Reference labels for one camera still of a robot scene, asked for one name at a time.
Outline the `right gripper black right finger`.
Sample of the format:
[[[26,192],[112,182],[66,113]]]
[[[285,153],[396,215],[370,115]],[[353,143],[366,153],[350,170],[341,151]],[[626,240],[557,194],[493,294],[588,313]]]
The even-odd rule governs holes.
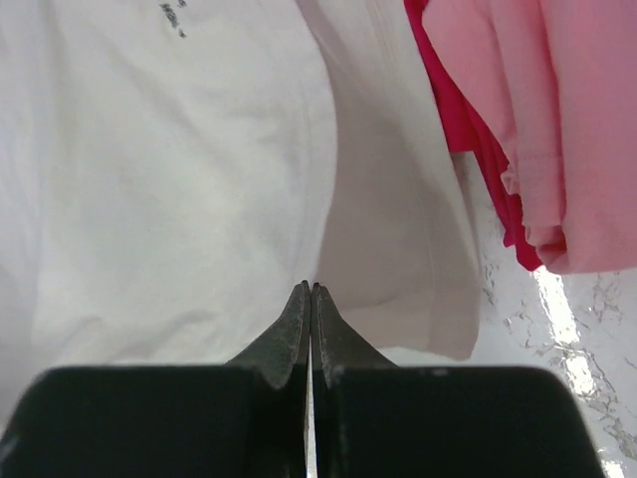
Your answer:
[[[336,477],[339,421],[333,404],[338,368],[396,368],[397,364],[361,336],[341,316],[326,286],[311,292],[311,357],[316,461],[319,477]]]

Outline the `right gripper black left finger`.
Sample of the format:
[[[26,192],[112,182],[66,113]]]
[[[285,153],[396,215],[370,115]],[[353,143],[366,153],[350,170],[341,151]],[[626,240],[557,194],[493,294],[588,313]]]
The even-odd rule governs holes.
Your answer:
[[[227,362],[254,374],[246,477],[307,475],[310,286],[294,286],[280,316]]]

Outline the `cream and green Charlie Brown shirt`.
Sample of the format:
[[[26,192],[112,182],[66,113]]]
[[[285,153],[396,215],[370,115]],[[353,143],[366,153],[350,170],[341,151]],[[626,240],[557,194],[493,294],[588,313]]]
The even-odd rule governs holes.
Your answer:
[[[399,1],[5,1],[1,380],[229,358],[319,280],[468,358],[478,261]]]

